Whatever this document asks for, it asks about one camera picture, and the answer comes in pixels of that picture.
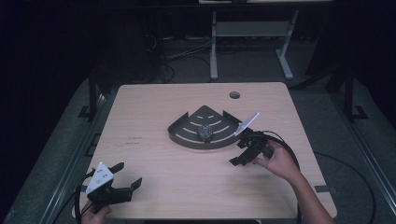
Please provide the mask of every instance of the dark background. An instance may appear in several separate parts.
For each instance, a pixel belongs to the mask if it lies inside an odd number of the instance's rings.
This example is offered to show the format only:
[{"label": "dark background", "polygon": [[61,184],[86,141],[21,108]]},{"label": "dark background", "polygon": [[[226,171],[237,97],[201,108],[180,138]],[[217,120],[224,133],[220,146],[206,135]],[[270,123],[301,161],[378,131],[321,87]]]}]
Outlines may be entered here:
[{"label": "dark background", "polygon": [[[99,1],[78,6],[71,1],[0,0],[0,220],[90,72],[98,74],[102,91],[121,83],[149,82],[148,67],[157,59],[147,55],[142,32],[158,35],[161,30],[179,38],[210,34],[210,26],[202,22],[207,18],[210,22],[210,12],[177,11],[158,20],[97,6]],[[205,13],[208,16],[195,16]],[[335,1],[308,69],[308,75],[314,75],[334,63],[346,64],[394,127],[395,14],[394,4],[387,0]],[[320,20],[318,14],[302,11],[293,38],[317,39],[323,26],[314,21]]]}]

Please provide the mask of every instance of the table top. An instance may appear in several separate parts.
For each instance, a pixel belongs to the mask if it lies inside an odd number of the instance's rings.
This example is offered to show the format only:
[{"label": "table top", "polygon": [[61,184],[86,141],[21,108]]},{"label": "table top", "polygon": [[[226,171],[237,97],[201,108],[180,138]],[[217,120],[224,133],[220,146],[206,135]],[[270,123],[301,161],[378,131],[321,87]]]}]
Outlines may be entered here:
[{"label": "table top", "polygon": [[[238,99],[230,92],[240,94]],[[312,187],[326,185],[287,87],[283,83],[206,83],[126,85],[119,89],[90,167],[100,161],[115,173],[114,188],[126,188],[143,177],[128,203],[111,205],[110,218],[229,219],[294,218],[295,195],[285,180],[259,165],[232,166],[243,150],[236,143],[201,150],[180,146],[168,127],[202,105],[245,120],[256,111],[254,131],[278,133],[294,150]],[[329,192],[317,194],[331,214]],[[81,194],[81,207],[87,201]]]}]

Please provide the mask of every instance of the wire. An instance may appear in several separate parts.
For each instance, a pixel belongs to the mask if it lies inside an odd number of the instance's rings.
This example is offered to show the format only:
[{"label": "wire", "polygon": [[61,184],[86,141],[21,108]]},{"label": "wire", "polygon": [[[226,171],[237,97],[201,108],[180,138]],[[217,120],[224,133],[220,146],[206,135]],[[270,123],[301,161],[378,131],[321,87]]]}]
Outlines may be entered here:
[{"label": "wire", "polygon": [[235,38],[227,38],[227,39],[224,39],[223,41],[219,41],[217,53],[218,54],[236,54],[236,53],[242,51],[243,49],[244,48],[240,44],[235,43]]},{"label": "wire", "polygon": [[59,210],[58,214],[56,215],[55,219],[53,219],[52,224],[55,224],[56,221],[58,220],[59,216],[61,215],[62,211],[66,208],[66,206],[70,203],[70,201],[72,200],[73,196],[75,196],[75,192],[73,192],[69,198],[67,199],[67,201],[64,203],[64,205],[62,205],[61,209]]},{"label": "wire", "polygon": [[145,37],[150,37],[154,40],[153,46],[150,49],[146,49],[147,51],[151,52],[155,47],[157,47],[157,38],[154,35],[145,35]]},{"label": "wire", "polygon": [[[273,137],[272,135],[265,134],[264,132],[273,133],[276,136],[278,136],[279,138]],[[293,159],[294,163],[296,164],[297,168],[300,170],[300,163],[298,162],[297,156],[295,155],[293,149],[291,149],[291,147],[279,136],[279,134],[270,132],[270,131],[259,131],[259,132],[247,134],[247,136],[243,136],[243,137],[241,137],[241,139],[249,138],[249,137],[257,137],[257,138],[262,138],[265,140],[271,140],[271,141],[274,141],[274,142],[280,144],[290,154],[290,156]]]},{"label": "wire", "polygon": [[160,66],[161,65],[165,67],[166,72],[168,72],[168,70],[170,70],[171,77],[166,78],[165,72],[163,72],[161,69],[158,69],[157,77],[161,80],[161,82],[163,84],[166,84],[166,83],[169,83],[169,82],[174,82],[173,78],[175,77],[175,69],[172,66],[170,66],[169,64],[160,64]]},{"label": "wire", "polygon": [[93,203],[91,203],[84,211],[81,212],[81,216],[84,215],[84,213],[86,213],[88,211],[88,209],[90,209],[90,207],[93,205]]},{"label": "wire", "polygon": [[203,45],[201,45],[199,47],[196,47],[194,49],[189,49],[187,51],[184,51],[184,52],[181,52],[181,53],[178,53],[178,54],[174,54],[174,55],[170,55],[170,56],[162,56],[161,58],[165,59],[165,60],[170,60],[170,59],[176,59],[176,58],[179,58],[179,57],[190,55],[190,54],[193,54],[193,53],[197,53],[197,52],[199,52],[201,50],[206,49],[208,46],[211,45],[211,43],[212,43],[212,41],[210,40],[210,41],[204,43]]},{"label": "wire", "polygon": [[202,37],[200,37],[200,36],[186,36],[186,37],[184,37],[184,39],[185,40],[188,40],[188,41],[191,41],[191,42],[194,42],[194,43],[203,43],[203,42],[206,42],[207,40],[210,40],[210,37],[208,37],[208,36],[202,36]]},{"label": "wire", "polygon": [[367,223],[369,223],[369,224],[373,223],[373,222],[374,222],[374,219],[375,219],[375,214],[376,214],[376,202],[375,202],[376,199],[375,199],[374,191],[373,191],[373,189],[370,187],[370,184],[369,184],[369,182],[367,181],[367,179],[366,179],[356,168],[354,168],[353,166],[349,165],[349,164],[346,163],[345,161],[341,161],[341,160],[339,160],[339,159],[337,159],[337,158],[335,158],[335,157],[333,157],[333,156],[330,156],[330,155],[327,155],[327,154],[324,154],[324,153],[321,153],[321,152],[314,151],[314,153],[317,154],[317,155],[320,155],[320,156],[322,156],[322,157],[329,158],[329,159],[331,159],[331,160],[337,161],[337,162],[339,162],[339,163],[345,165],[347,168],[349,168],[350,170],[352,170],[352,171],[355,172],[358,176],[361,177],[361,179],[363,180],[364,184],[367,186],[368,190],[370,191],[370,195],[371,195],[372,202],[373,202],[372,214],[371,214],[371,216],[370,216],[370,220],[369,220]]},{"label": "wire", "polygon": [[84,176],[84,178],[82,178],[79,183],[76,186],[76,192],[75,192],[75,216],[76,216],[76,222],[78,224],[81,223],[81,211],[79,210],[79,195],[81,193],[81,186],[82,183],[85,181],[85,179],[93,176],[93,174],[95,173],[95,169],[92,169],[92,171],[88,174],[86,174]]},{"label": "wire", "polygon": [[198,57],[198,56],[184,56],[184,57],[180,57],[180,58],[176,58],[176,59],[170,60],[170,62],[175,61],[175,60],[180,60],[180,59],[198,59],[198,60],[204,62],[210,68],[210,63],[207,60],[205,60],[205,59],[203,59],[201,57]]},{"label": "wire", "polygon": [[272,133],[272,134],[276,135],[282,142],[285,142],[285,140],[283,140],[283,138],[277,133],[274,133],[274,132],[271,132],[271,131],[262,131],[262,132],[263,133]]}]

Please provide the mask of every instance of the semicircular tray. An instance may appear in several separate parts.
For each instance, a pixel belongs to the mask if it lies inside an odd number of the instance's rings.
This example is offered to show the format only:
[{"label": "semicircular tray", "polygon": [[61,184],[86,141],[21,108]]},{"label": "semicircular tray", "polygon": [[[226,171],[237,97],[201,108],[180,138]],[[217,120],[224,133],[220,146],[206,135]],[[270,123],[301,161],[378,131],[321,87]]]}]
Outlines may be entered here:
[{"label": "semicircular tray", "polygon": [[[240,120],[223,111],[220,115],[207,105],[201,106],[190,117],[184,114],[168,128],[169,137],[172,141],[183,147],[195,149],[213,149],[225,147],[238,140],[234,136]],[[198,128],[209,125],[212,129],[210,141],[203,141],[198,137]]]}]

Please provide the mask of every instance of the hand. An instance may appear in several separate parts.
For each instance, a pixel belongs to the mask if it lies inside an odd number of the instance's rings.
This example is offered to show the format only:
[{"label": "hand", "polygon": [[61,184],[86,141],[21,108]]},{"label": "hand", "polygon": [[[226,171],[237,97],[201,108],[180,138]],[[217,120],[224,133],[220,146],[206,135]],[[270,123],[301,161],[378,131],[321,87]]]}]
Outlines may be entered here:
[{"label": "hand", "polygon": [[268,140],[267,144],[268,147],[274,151],[274,155],[271,160],[256,158],[253,160],[254,163],[259,164],[274,175],[284,178],[289,182],[294,177],[302,175],[285,148],[271,140]]},{"label": "hand", "polygon": [[81,217],[81,224],[105,224],[105,216],[111,213],[109,206],[103,207],[95,214],[95,206],[91,201],[87,201],[82,211],[87,210]]}]

